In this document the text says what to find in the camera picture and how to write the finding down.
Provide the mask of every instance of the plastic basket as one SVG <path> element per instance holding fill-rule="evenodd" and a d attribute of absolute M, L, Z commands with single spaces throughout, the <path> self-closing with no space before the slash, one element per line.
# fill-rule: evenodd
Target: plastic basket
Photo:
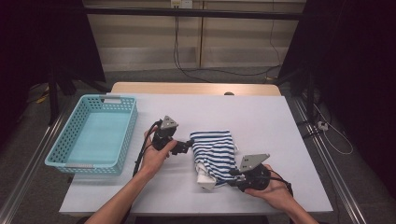
<path fill-rule="evenodd" d="M 120 175 L 136 118 L 134 97 L 83 95 L 46 165 L 63 173 Z"/>

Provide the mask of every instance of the forearm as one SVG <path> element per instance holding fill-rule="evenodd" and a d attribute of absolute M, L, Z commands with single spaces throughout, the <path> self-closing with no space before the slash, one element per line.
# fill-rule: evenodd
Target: forearm
<path fill-rule="evenodd" d="M 311 215 L 309 215 L 297 202 L 293 201 L 285 213 L 293 220 L 295 224 L 318 224 Z"/>
<path fill-rule="evenodd" d="M 149 179 L 143 174 L 136 174 L 116 195 L 105 203 L 87 223 L 120 223 L 137 195 Z"/>

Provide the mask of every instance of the striped shirt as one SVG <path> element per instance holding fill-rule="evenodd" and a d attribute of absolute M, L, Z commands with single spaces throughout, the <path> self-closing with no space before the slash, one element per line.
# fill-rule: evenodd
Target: striped shirt
<path fill-rule="evenodd" d="M 230 131 L 195 132 L 191 133 L 190 138 L 194 140 L 192 151 L 195 164 L 202 163 L 208 174 L 216 178 L 216 187 L 235 179 L 229 174 L 231 169 L 236 168 Z"/>

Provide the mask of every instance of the white table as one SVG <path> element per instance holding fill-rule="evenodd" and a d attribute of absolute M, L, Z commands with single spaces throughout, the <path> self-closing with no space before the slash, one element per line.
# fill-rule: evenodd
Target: white table
<path fill-rule="evenodd" d="M 121 176 L 76 175 L 60 212 L 82 216 L 95 212 L 131 178 L 143 143 L 143 132 L 165 115 L 179 123 L 175 138 L 188 140 L 195 131 L 230 130 L 243 155 L 269 153 L 266 161 L 293 187 L 296 200 L 308 212 L 332 207 L 316 169 L 282 96 L 214 96 L 134 94 L 138 119 Z M 178 154 L 166 160 L 135 201 L 135 216 L 267 215 L 278 213 L 263 200 L 237 188 L 208 191 L 196 184 L 193 156 Z"/>

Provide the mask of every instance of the blue and white striped fabric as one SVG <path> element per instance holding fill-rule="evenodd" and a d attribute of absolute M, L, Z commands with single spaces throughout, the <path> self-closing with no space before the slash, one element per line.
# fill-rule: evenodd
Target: blue and white striped fabric
<path fill-rule="evenodd" d="M 195 132 L 191 133 L 190 138 L 194 140 L 192 151 L 195 164 L 202 163 L 208 174 L 216 178 L 216 187 L 235 179 L 229 174 L 231 169 L 236 168 L 230 131 Z"/>

